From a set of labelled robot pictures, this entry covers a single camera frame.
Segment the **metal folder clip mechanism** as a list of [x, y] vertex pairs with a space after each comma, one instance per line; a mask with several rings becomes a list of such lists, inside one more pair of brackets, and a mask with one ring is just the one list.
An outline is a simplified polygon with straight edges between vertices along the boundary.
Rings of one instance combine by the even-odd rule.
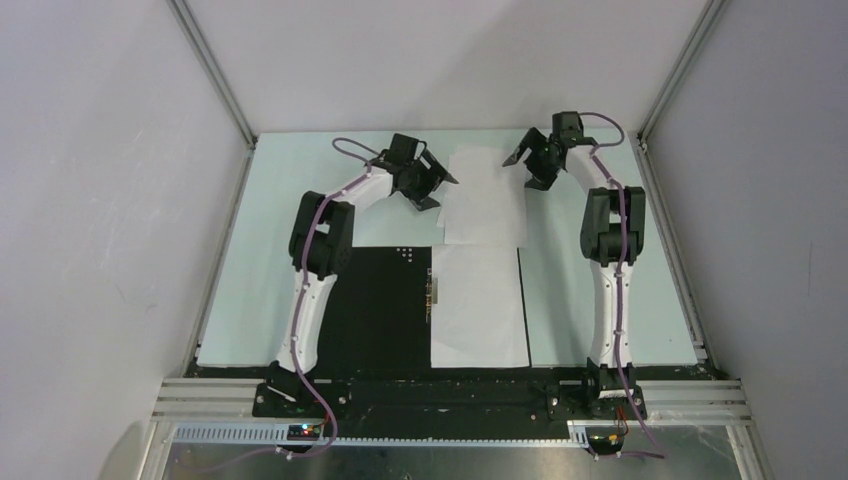
[[425, 320], [430, 325], [432, 323], [434, 306], [438, 303], [438, 278], [432, 267], [428, 267], [426, 273]]

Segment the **black folder with beige cover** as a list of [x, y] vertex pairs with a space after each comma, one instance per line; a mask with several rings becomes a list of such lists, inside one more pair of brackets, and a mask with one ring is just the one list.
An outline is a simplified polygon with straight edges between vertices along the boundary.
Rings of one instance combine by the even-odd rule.
[[436, 369], [425, 320], [434, 247], [354, 248], [329, 297], [312, 375]]

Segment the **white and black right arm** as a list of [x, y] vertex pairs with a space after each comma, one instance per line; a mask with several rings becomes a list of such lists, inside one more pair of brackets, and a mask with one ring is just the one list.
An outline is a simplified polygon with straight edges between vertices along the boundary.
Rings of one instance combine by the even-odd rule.
[[576, 411], [590, 419], [613, 420], [638, 395], [630, 351], [629, 297], [635, 263], [645, 242], [646, 193], [627, 186], [601, 159], [607, 143], [587, 134], [587, 113], [553, 114], [549, 134], [531, 128], [516, 149], [530, 174], [525, 185], [549, 190], [560, 173], [571, 175], [585, 192], [579, 233], [582, 256], [594, 284], [592, 346]]

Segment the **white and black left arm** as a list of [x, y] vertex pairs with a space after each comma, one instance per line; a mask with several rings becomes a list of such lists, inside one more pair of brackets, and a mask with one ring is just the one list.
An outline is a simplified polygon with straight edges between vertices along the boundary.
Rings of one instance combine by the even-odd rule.
[[[457, 179], [426, 141], [396, 133], [373, 151], [365, 170], [329, 194], [304, 193], [289, 242], [295, 293], [287, 336], [265, 381], [292, 416], [312, 411], [320, 395], [307, 377], [319, 360], [319, 336], [333, 287], [353, 251], [355, 215], [400, 193], [419, 212], [440, 207], [432, 192]], [[430, 249], [426, 293], [429, 364], [434, 369], [526, 369], [520, 258], [512, 244], [446, 242]]]

